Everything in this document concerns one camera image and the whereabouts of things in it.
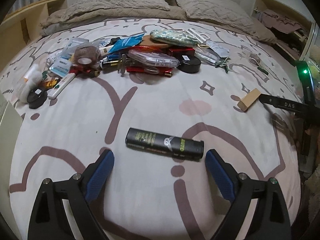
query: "pile of items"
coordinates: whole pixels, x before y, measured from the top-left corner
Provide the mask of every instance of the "pile of items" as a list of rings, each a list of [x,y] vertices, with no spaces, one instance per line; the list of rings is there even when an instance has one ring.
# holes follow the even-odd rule
[[[34,64],[20,79],[15,94],[34,109],[47,98],[55,99],[80,73],[89,78],[115,70],[121,76],[127,71],[172,77],[174,68],[199,72],[201,60],[228,73],[229,50],[208,39],[192,29],[154,30],[150,35],[93,42],[74,38],[62,51],[48,56],[48,70],[41,73]]]

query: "blue gripper pad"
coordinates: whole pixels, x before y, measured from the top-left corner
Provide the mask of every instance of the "blue gripper pad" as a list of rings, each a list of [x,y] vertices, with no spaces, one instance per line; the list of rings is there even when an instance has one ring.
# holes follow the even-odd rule
[[[115,157],[113,156],[113,152],[108,151],[87,183],[86,194],[84,197],[87,203],[97,199],[103,184],[106,182],[107,177],[112,171],[114,162]]]
[[[223,164],[226,164],[216,150],[209,150],[205,156],[205,165],[210,171],[214,181],[216,182],[224,199],[233,202],[236,198],[234,191],[234,184],[224,168]]]

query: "blue packet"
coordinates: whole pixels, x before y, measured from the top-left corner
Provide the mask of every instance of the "blue packet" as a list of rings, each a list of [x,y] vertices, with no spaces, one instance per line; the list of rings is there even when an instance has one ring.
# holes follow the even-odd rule
[[[108,55],[108,56],[105,57],[105,59],[106,59],[107,61],[109,61],[109,60],[114,60],[114,59],[118,59],[118,58],[119,58],[119,55],[118,55],[118,54],[110,54],[110,55]]]
[[[49,68],[49,71],[63,78],[69,73],[71,65],[71,61],[63,57],[59,57]]]
[[[137,35],[137,36],[132,36],[132,37],[128,37],[128,38],[125,38],[125,39],[118,40],[113,45],[111,50],[109,50],[109,53],[113,53],[113,52],[115,52],[117,50],[129,48],[129,47],[132,47],[134,45],[139,44],[142,41],[143,35],[144,35],[144,33],[140,34],[140,35]]]

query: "clear plastic case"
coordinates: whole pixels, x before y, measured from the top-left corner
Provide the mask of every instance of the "clear plastic case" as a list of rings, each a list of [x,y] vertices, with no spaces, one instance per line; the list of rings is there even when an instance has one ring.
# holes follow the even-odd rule
[[[206,48],[195,48],[195,57],[211,64],[215,64],[220,59],[220,57],[212,49]]]
[[[143,52],[131,49],[128,51],[128,57],[153,67],[177,67],[180,64],[175,57],[158,52]]]

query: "bed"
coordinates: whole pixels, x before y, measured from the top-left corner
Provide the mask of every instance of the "bed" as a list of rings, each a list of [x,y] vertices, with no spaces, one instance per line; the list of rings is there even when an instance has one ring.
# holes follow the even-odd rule
[[[201,64],[200,72],[175,70],[171,78],[143,73],[102,73],[75,78],[55,100],[38,109],[12,100],[23,117],[10,174],[10,201],[22,238],[27,239],[34,199],[44,178],[65,180],[82,173],[105,149],[115,166],[92,212],[110,239],[210,239],[230,204],[208,178],[204,158],[181,161],[125,146],[130,127],[204,141],[237,172],[252,179],[276,177],[294,222],[300,204],[300,177],[294,127],[289,114],[256,102],[246,113],[237,103],[254,88],[300,101],[284,62],[268,45],[250,36],[208,24],[162,18],[108,20],[46,36],[23,49],[0,76],[0,90],[12,99],[15,84],[33,63],[71,38],[90,41],[127,37],[156,29],[193,28],[230,49],[229,72]],[[266,76],[245,54],[259,55]],[[251,202],[237,239],[243,239],[255,209]],[[68,202],[67,216],[76,239]]]

